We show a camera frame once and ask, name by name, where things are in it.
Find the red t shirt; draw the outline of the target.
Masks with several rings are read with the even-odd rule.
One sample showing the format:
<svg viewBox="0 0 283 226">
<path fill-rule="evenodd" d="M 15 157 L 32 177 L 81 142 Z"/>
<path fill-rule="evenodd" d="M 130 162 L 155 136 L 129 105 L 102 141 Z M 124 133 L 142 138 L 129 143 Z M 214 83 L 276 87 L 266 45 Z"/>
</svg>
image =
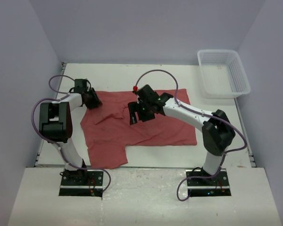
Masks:
<svg viewBox="0 0 283 226">
<path fill-rule="evenodd" d="M 155 119 L 130 125 L 130 91 L 99 91 L 102 105 L 86 110 L 82 120 L 91 166 L 114 169 L 130 163 L 126 148 L 133 146 L 197 145 L 196 129 L 176 118 L 157 114 Z"/>
</svg>

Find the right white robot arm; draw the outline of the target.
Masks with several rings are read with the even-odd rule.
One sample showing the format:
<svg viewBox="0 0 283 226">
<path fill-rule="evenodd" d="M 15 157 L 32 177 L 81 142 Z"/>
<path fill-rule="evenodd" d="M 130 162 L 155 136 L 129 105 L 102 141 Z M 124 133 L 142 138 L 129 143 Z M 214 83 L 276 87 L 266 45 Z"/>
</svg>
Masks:
<svg viewBox="0 0 283 226">
<path fill-rule="evenodd" d="M 223 155 L 235 137 L 234 129 L 229 125 L 225 112 L 221 110 L 213 113 L 201 111 L 179 101 L 175 98 L 176 95 L 166 92 L 159 95 L 149 85 L 140 89 L 134 86 L 133 93 L 137 96 L 137 100 L 128 104 L 130 124 L 150 121 L 155 119 L 156 114 L 160 114 L 178 119 L 199 130 L 207 151 L 201 168 L 201 180 L 206 185 L 216 182 L 217 172 L 224 161 Z"/>
</svg>

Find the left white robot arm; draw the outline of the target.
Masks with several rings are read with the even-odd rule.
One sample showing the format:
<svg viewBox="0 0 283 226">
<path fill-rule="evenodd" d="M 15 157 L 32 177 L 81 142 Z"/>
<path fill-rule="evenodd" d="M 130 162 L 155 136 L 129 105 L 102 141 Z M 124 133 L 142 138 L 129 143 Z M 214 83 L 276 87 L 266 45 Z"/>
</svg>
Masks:
<svg viewBox="0 0 283 226">
<path fill-rule="evenodd" d="M 74 86 L 60 99 L 45 99 L 38 103 L 39 128 L 42 139 L 52 144 L 64 162 L 62 176 L 84 185 L 89 178 L 86 164 L 77 152 L 72 140 L 73 124 L 71 112 L 86 106 L 95 109 L 102 105 L 96 91 L 87 79 L 74 79 Z"/>
</svg>

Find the white plastic basket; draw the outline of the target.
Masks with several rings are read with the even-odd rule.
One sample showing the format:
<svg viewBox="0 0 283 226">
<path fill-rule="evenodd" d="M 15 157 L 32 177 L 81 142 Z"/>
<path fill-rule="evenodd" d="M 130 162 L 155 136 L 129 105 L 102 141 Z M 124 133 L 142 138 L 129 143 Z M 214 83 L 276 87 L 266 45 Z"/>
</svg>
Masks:
<svg viewBox="0 0 283 226">
<path fill-rule="evenodd" d="M 251 88 L 239 54 L 234 50 L 205 49 L 197 53 L 207 98 L 237 98 Z"/>
</svg>

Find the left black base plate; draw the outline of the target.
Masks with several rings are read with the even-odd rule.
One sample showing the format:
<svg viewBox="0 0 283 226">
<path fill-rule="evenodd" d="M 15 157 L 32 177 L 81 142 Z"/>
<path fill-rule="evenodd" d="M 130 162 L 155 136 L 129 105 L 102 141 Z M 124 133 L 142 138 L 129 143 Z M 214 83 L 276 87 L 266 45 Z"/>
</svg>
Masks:
<svg viewBox="0 0 283 226">
<path fill-rule="evenodd" d="M 103 171 L 64 170 L 60 173 L 59 196 L 102 197 Z"/>
</svg>

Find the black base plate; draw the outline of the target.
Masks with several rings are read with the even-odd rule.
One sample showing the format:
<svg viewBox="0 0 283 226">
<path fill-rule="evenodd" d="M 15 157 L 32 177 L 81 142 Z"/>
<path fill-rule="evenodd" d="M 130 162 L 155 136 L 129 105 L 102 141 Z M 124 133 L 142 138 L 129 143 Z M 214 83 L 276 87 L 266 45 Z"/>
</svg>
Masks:
<svg viewBox="0 0 283 226">
<path fill-rule="evenodd" d="M 60 173 L 59 196 L 102 197 L 103 171 L 64 170 Z"/>
<path fill-rule="evenodd" d="M 225 169 L 222 169 L 220 173 L 212 179 L 188 179 L 187 187 L 190 197 L 231 196 L 230 184 Z"/>
</svg>

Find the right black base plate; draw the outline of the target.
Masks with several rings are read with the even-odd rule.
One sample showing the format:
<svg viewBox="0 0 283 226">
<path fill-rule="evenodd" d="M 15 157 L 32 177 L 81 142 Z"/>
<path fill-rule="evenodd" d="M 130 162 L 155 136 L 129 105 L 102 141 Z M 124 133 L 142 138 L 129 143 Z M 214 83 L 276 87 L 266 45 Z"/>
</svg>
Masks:
<svg viewBox="0 0 283 226">
<path fill-rule="evenodd" d="M 190 197 L 231 196 L 230 184 L 225 169 L 222 169 L 220 173 L 212 179 L 188 179 L 187 187 Z"/>
</svg>

